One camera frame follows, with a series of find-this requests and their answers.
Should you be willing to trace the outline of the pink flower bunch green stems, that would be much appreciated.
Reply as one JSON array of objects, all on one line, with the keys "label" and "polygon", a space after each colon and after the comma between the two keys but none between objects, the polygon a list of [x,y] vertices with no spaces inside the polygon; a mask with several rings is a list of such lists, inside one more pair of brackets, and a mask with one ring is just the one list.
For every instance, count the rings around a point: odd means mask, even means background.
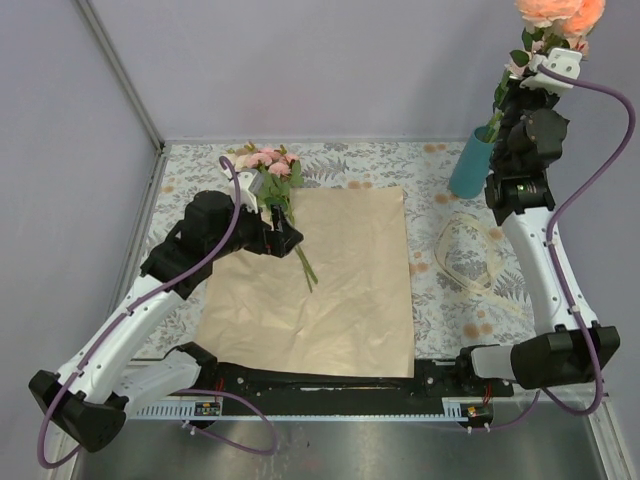
[{"label": "pink flower bunch green stems", "polygon": [[295,227],[291,192],[303,184],[299,157],[290,153],[284,145],[259,148],[252,142],[237,149],[228,149],[226,157],[236,172],[256,169],[263,175],[263,184],[257,193],[258,205],[268,210],[274,205],[279,206],[285,218]]}]

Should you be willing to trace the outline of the orange beige wrapping paper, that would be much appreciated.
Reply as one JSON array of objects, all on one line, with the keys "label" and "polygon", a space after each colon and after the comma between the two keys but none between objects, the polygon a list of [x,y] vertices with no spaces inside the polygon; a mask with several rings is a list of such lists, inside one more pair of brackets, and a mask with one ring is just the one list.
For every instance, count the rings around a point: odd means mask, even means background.
[{"label": "orange beige wrapping paper", "polygon": [[206,284],[196,342],[278,372],[408,378],[414,326],[399,187],[293,193],[300,253],[239,251]]}]

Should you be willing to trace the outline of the cream printed ribbon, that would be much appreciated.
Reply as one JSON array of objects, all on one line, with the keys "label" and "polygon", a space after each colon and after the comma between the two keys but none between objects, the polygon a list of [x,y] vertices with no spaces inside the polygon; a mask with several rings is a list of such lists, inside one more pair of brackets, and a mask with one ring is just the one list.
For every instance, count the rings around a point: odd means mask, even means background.
[{"label": "cream printed ribbon", "polygon": [[437,236],[434,259],[461,290],[517,318],[527,317],[524,277],[498,228],[455,213]]}]

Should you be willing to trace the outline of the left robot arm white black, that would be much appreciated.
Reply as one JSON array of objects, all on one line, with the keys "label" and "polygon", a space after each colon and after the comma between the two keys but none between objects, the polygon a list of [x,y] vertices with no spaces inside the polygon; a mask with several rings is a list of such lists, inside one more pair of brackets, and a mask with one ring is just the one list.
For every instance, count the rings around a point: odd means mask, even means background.
[{"label": "left robot arm white black", "polygon": [[212,275],[214,261],[239,250],[283,258],[303,241],[280,206],[270,213],[266,223],[247,199],[198,193],[92,339],[57,371],[32,377],[29,390],[45,421],[97,452],[129,417],[155,401],[186,389],[196,395],[212,391],[217,359],[194,342],[172,348],[135,374],[124,370],[156,326]]}]

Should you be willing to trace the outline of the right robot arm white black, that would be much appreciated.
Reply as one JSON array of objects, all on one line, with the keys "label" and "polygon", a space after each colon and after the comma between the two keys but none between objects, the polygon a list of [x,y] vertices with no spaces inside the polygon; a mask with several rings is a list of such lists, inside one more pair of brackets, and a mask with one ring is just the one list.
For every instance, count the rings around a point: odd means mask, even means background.
[{"label": "right robot arm white black", "polygon": [[485,199],[519,262],[531,301],[535,335],[508,346],[468,347],[455,371],[457,388],[480,394],[491,379],[524,389],[588,383],[620,346],[613,326],[603,326],[577,284],[557,228],[558,208],[547,169],[562,154],[568,121],[543,89],[508,85],[490,158]]}]

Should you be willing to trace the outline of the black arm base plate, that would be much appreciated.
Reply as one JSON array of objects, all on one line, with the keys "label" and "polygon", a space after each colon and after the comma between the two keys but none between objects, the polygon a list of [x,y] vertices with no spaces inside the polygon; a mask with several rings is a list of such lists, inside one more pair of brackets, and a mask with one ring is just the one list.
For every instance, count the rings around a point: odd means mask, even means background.
[{"label": "black arm base plate", "polygon": [[471,380],[456,376],[452,361],[417,359],[411,377],[353,377],[302,374],[251,369],[219,362],[205,367],[193,385],[195,389],[220,390],[248,397],[264,392],[402,392],[422,397],[509,398],[514,387],[507,380]]}]

